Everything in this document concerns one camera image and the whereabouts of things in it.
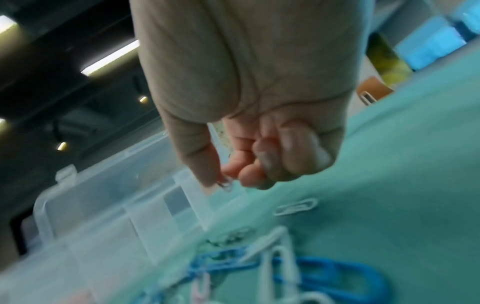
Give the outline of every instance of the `pile of paper clips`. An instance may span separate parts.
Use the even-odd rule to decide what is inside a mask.
[[[216,261],[218,256],[228,259]],[[274,272],[278,265],[280,273]],[[301,273],[302,267],[321,268],[318,274]],[[152,291],[144,291],[133,304],[182,304],[181,295],[167,300],[166,291],[172,286],[191,282],[191,304],[221,304],[210,299],[211,275],[242,271],[259,267],[257,289],[258,304],[300,304],[317,302],[334,304],[336,301],[351,304],[382,304],[390,300],[390,291],[384,278],[369,266],[340,262],[320,257],[295,257],[292,241],[286,227],[278,226],[249,246],[228,248],[197,255],[188,269],[177,276],[169,276]],[[341,273],[355,272],[368,283],[365,294],[341,289]],[[275,298],[274,283],[281,284],[282,297]]]

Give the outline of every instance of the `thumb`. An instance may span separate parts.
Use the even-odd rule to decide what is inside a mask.
[[[223,182],[219,155],[211,142],[208,126],[159,110],[177,155],[199,182],[205,187]]]

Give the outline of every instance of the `finger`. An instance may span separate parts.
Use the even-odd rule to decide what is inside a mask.
[[[259,161],[246,166],[238,175],[238,180],[244,187],[267,190],[275,185],[269,180],[262,169]]]
[[[220,159],[210,141],[206,124],[179,119],[159,109],[169,137],[180,160],[193,172],[205,187],[210,187],[224,178],[220,172]]]
[[[282,163],[293,174],[315,174],[330,167],[334,159],[317,133],[301,122],[288,123],[279,130]]]
[[[276,138],[261,138],[253,145],[253,152],[260,161],[265,175],[272,181],[289,181],[296,178],[284,169],[282,148]]]
[[[235,151],[228,159],[228,164],[221,167],[221,172],[231,178],[238,179],[240,171],[253,164],[255,156],[251,151]]]

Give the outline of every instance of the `plastic box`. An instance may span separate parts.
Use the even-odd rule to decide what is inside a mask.
[[[153,158],[174,159],[170,158],[172,153],[165,134],[153,136],[76,175],[68,184],[61,182],[42,193],[37,201],[42,208],[35,205],[36,218],[44,225],[39,228],[49,228],[50,236],[58,239],[46,239],[49,243],[40,252],[0,274],[0,303],[102,303],[180,247],[199,241],[217,219],[225,219],[248,204],[239,184],[234,184],[230,193],[218,187],[205,191],[184,166],[122,195],[102,192],[100,195],[108,199],[102,208],[82,200],[95,198],[95,194],[79,189],[103,191],[94,187],[93,180],[116,189],[114,185],[138,180],[135,175],[146,172],[148,164],[155,163]],[[128,172],[126,168],[130,173],[125,173],[124,179],[117,176]],[[74,200],[60,200],[68,197]],[[75,219],[73,226],[56,218],[65,215],[62,211],[68,207],[80,212],[80,216],[67,214]]]
[[[220,144],[212,126],[210,133],[220,160],[225,163],[228,152]],[[176,183],[173,180],[174,172],[182,167],[168,135],[163,132],[81,173],[77,174],[74,166],[59,171],[56,175],[58,184],[45,190],[33,209],[42,243],[66,235],[89,218],[113,205],[126,203],[151,187],[161,190],[173,186]],[[202,190],[197,187],[191,191]],[[168,203],[168,206],[175,214],[188,207],[189,202],[181,200],[179,203]],[[208,219],[202,217],[201,222],[206,225]]]

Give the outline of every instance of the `blue paper clip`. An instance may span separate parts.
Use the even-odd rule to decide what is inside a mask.
[[[259,261],[239,263],[239,259],[245,255],[246,248],[243,246],[200,254],[191,262],[187,271],[188,275],[196,277],[203,272],[240,271],[258,267]],[[207,262],[209,258],[222,255],[228,255],[230,258],[222,262]]]
[[[275,258],[274,263],[280,263],[281,259]],[[390,292],[383,277],[373,268],[360,263],[334,261],[320,257],[299,257],[298,264],[323,265],[325,274],[323,276],[314,274],[301,275],[300,287],[310,291],[319,291],[331,296],[334,300],[351,304],[385,304],[390,300]],[[338,285],[338,274],[340,271],[355,271],[361,273],[368,282],[368,293],[355,294],[342,289],[335,288]],[[284,279],[274,275],[275,282],[282,283]]]

